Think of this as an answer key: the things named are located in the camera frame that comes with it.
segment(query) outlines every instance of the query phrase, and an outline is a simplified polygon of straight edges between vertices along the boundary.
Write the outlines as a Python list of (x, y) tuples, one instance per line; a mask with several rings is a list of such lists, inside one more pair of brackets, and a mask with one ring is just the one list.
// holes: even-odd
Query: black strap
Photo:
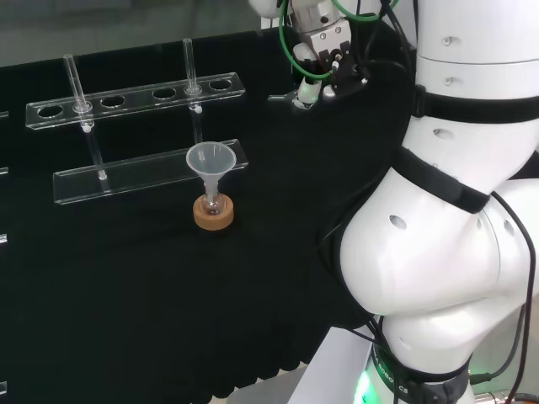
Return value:
[(400, 147), (392, 167), (409, 182), (466, 212), (478, 213), (488, 202), (488, 195), (459, 183), (404, 147)]
[(519, 99), (468, 99), (427, 93), (415, 87), (417, 118), (430, 116), (468, 124), (514, 124), (539, 119), (539, 97)]
[(386, 387), (400, 400), (409, 404), (456, 404), (468, 387), (468, 366), (471, 358), (454, 372), (431, 375), (395, 364), (394, 360), (374, 344), (371, 357)]

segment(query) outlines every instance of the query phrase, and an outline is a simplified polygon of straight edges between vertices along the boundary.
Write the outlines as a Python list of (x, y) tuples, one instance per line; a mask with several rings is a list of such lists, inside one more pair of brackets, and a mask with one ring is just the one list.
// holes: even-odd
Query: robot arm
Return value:
[[(253, 9), (262, 17), (276, 18), (280, 10), (273, 0), (249, 0)], [(365, 77), (357, 72), (351, 43), (349, 22), (342, 17), (332, 0), (286, 1), (301, 43), (293, 54), (302, 67), (313, 73), (333, 71), (331, 84), (323, 90), (326, 100), (354, 93), (366, 85)], [(298, 108), (309, 109), (318, 100), (322, 84), (305, 77), (293, 103)]]
[[(277, 15), (262, 8), (264, 0), (250, 2)], [(346, 57), (340, 40), (350, 37), (350, 26), (331, 0), (293, 5), (302, 43), (322, 66), (339, 52)], [(537, 0), (419, 0), (416, 83), (446, 105), (539, 97), (537, 15)], [(538, 142), (539, 113), (500, 122), (427, 114), (411, 118), (403, 147), (471, 189), (497, 189), (538, 246), (539, 181), (506, 182)], [(483, 338), (525, 302), (531, 255), (497, 200), (469, 213), (391, 168), (348, 224), (340, 262), (355, 299), (386, 316), (383, 334), (398, 361), (443, 376), (466, 366)], [(532, 286), (539, 292), (538, 278)], [(372, 362), (369, 369), (381, 402), (392, 402)], [(469, 386), (459, 404), (468, 402)]]

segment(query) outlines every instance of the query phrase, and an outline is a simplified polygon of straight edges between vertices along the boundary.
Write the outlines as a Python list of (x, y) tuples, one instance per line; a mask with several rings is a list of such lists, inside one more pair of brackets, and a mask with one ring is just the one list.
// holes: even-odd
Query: green light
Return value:
[(363, 372), (357, 382), (354, 394), (354, 404), (377, 404), (378, 395), (369, 379), (367, 372)]
[(369, 390), (370, 386), (371, 380), (369, 379), (369, 375), (367, 372), (363, 372), (357, 382), (357, 387), (355, 388), (355, 397), (363, 396)]

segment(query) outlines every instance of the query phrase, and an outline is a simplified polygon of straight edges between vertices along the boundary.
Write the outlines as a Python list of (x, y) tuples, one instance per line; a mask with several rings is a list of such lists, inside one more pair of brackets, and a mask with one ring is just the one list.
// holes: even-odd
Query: clear acrylic stand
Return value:
[[(26, 125), (29, 128), (43, 130), (79, 123), (88, 142), (93, 166), (54, 173), (54, 199), (57, 204), (71, 204), (197, 177), (185, 161), (189, 148), (105, 163), (95, 136), (95, 120), (187, 105), (193, 120), (195, 143), (202, 142), (201, 103), (239, 97), (245, 93), (245, 88), (236, 73), (197, 80), (193, 46), (189, 39), (184, 40), (184, 54), (186, 80), (89, 95), (83, 93), (73, 57), (64, 56), (73, 97), (26, 106)], [(233, 169), (248, 165), (237, 139), (223, 144), (231, 147), (237, 155)]]

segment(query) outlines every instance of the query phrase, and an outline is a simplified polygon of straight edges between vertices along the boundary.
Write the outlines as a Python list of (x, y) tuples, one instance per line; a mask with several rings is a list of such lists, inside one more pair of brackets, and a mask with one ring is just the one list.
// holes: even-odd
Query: black tablecloth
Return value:
[[(192, 218), (200, 180), (54, 205), (52, 174), (91, 164), (76, 125), (32, 131), (28, 102), (70, 94), (61, 61), (0, 70), (0, 381), (11, 404), (189, 403), (308, 362), (331, 324), (355, 318), (314, 234), (400, 144), (409, 88), (398, 72), (300, 114), (274, 30), (195, 40), (197, 74), (237, 72), (247, 90), (206, 104), (207, 141), (249, 160), (220, 189), (236, 220)], [(398, 46), (385, 48), (398, 52)], [(180, 43), (81, 56), (95, 93), (184, 77)], [(98, 121), (105, 161), (193, 144), (186, 108)]]

